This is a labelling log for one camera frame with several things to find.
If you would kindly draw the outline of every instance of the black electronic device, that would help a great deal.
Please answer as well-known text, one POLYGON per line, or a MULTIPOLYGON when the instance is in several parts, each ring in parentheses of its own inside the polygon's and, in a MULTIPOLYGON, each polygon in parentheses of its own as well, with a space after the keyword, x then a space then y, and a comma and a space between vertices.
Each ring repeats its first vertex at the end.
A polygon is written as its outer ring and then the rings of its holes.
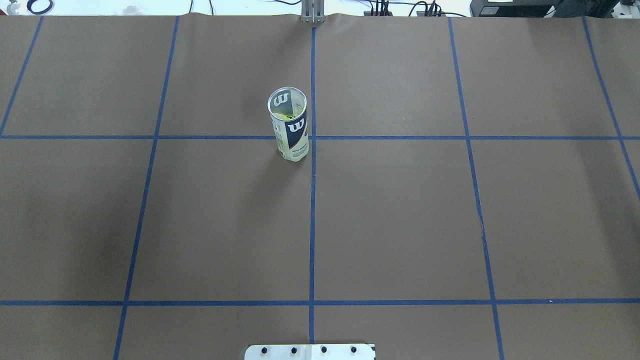
POLYGON ((507 3, 471 0, 470 9, 474 17, 544 17, 554 3, 554 0, 512 0, 507 3))

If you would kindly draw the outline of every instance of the clear plastic object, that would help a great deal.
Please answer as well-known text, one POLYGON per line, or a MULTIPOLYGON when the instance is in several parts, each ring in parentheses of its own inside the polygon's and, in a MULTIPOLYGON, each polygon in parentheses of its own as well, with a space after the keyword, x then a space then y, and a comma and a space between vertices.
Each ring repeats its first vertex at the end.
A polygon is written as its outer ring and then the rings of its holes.
POLYGON ((6 14, 7 15, 22 15, 22 13, 21 13, 22 5, 20 3, 18 3, 18 0, 9 0, 9 2, 11 2, 11 3, 9 4, 9 6, 6 7, 6 14))

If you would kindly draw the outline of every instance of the white bracket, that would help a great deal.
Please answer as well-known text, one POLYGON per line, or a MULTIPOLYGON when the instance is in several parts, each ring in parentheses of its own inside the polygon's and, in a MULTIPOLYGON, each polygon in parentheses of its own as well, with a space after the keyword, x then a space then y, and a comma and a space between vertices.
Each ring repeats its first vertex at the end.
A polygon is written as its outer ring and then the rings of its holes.
POLYGON ((302 22, 324 22, 324 0, 302 0, 302 22))
POLYGON ((252 345, 244 360, 376 360, 369 344, 252 345))

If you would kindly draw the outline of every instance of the gray metal hinge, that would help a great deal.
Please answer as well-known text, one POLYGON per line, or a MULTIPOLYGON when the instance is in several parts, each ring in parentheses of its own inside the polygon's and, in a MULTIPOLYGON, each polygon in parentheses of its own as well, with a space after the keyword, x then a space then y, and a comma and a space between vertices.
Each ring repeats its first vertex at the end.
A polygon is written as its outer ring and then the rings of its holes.
POLYGON ((324 0, 302 0, 302 22, 324 22, 324 0))

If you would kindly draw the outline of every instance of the tennis ball can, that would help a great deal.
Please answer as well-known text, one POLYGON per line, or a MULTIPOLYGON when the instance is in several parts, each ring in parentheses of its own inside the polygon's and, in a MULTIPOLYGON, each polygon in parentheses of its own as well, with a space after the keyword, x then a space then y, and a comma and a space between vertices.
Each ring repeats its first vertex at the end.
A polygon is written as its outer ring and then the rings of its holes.
POLYGON ((280 155, 300 161, 309 152, 307 97, 297 88, 285 86, 269 96, 267 108, 280 155))

